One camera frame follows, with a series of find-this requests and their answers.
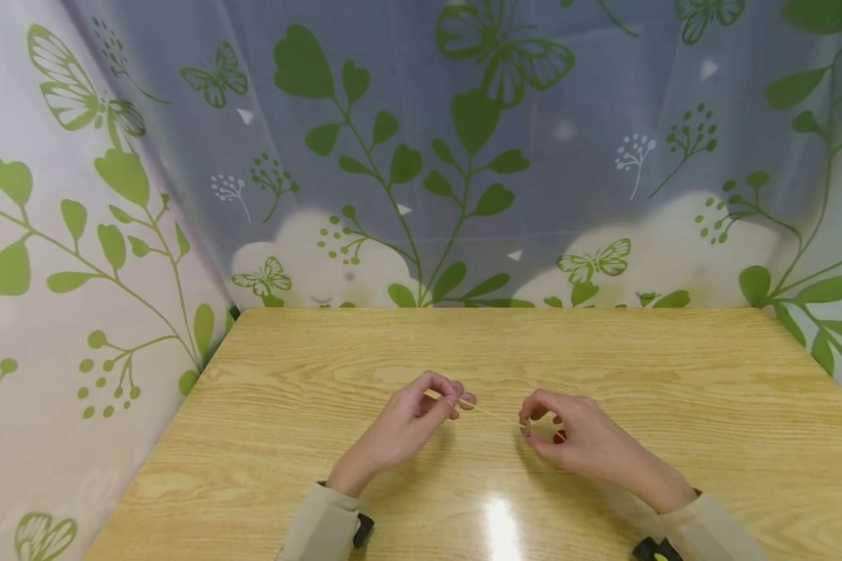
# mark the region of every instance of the table surface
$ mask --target table surface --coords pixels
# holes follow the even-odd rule
[[[756,309],[251,309],[85,559],[274,559],[314,481],[427,368],[508,417],[537,387],[596,397],[771,559],[842,560],[842,391]],[[629,559],[656,527],[480,411],[362,511],[368,560]]]

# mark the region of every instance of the beige sleeve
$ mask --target beige sleeve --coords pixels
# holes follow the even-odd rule
[[[707,496],[659,516],[686,561],[763,561],[763,551],[730,514]]]
[[[278,561],[345,561],[358,530],[358,501],[315,485],[299,504]]]

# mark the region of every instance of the white butterfly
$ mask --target white butterfly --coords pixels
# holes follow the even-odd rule
[[[627,261],[623,260],[630,254],[630,238],[623,238],[612,243],[606,249],[599,249],[595,255],[562,255],[557,265],[559,270],[570,273],[569,281],[573,284],[589,282],[595,273],[605,273],[609,277],[616,277],[627,270]]]
[[[290,290],[290,277],[285,276],[284,267],[277,256],[269,256],[255,273],[241,273],[231,277],[234,284],[242,288],[252,288],[256,296],[271,295],[271,289]]]

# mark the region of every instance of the floral curtain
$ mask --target floral curtain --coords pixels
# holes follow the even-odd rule
[[[842,386],[842,0],[0,4],[0,559],[237,308],[746,305]]]

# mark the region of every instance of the string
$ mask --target string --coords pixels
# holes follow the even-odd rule
[[[426,393],[425,395],[427,395],[428,397],[433,397],[433,398],[439,397],[437,395],[430,395],[428,393]],[[503,421],[504,423],[508,423],[509,425],[520,426],[521,429],[524,429],[524,430],[527,430],[529,428],[527,425],[522,425],[521,423],[518,423],[514,419],[503,417],[503,415],[499,415],[498,413],[493,413],[492,411],[490,411],[490,409],[482,408],[478,404],[472,403],[472,402],[467,401],[467,400],[463,400],[460,397],[458,398],[458,402],[461,403],[462,405],[466,405],[466,406],[470,407],[471,409],[476,409],[476,410],[480,411],[481,413],[486,413],[487,415],[490,415],[490,417],[495,417],[495,418],[499,419],[500,421]],[[564,442],[567,439],[567,438],[564,437],[564,435],[562,435],[561,432],[556,432],[556,436],[558,438],[561,438],[562,442]]]

